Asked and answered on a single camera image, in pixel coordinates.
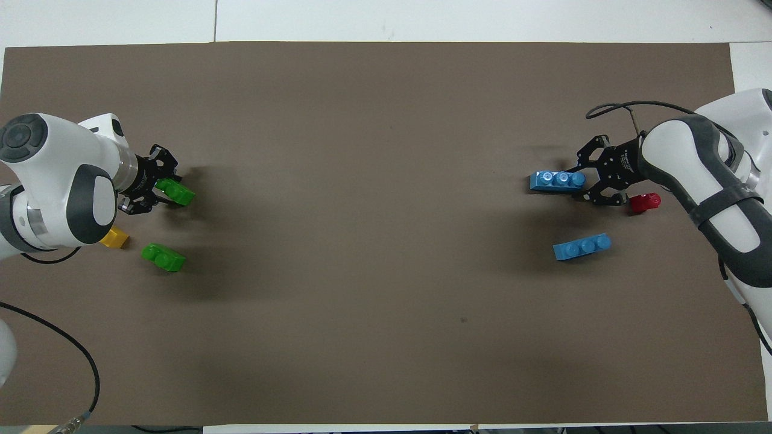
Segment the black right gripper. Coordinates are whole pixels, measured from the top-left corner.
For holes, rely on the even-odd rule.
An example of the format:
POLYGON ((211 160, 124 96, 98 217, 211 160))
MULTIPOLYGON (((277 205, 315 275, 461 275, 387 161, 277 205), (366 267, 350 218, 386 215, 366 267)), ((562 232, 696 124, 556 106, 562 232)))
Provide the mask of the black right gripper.
POLYGON ((598 182, 576 193, 576 200, 593 206, 621 207, 628 204, 626 189, 647 178, 640 170, 642 138, 611 145, 609 137, 595 136, 576 153, 576 171, 596 169, 598 182))

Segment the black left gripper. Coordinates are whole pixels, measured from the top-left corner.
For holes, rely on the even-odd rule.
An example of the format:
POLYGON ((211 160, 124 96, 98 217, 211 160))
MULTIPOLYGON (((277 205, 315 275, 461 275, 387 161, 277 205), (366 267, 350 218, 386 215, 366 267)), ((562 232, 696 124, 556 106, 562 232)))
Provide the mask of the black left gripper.
POLYGON ((177 175, 177 160, 164 146, 153 145, 150 158, 137 156, 137 173, 132 178, 129 187, 122 190, 119 209, 127 215, 149 213, 159 205, 175 205, 168 198, 163 198, 153 192, 157 180, 182 180, 177 175))

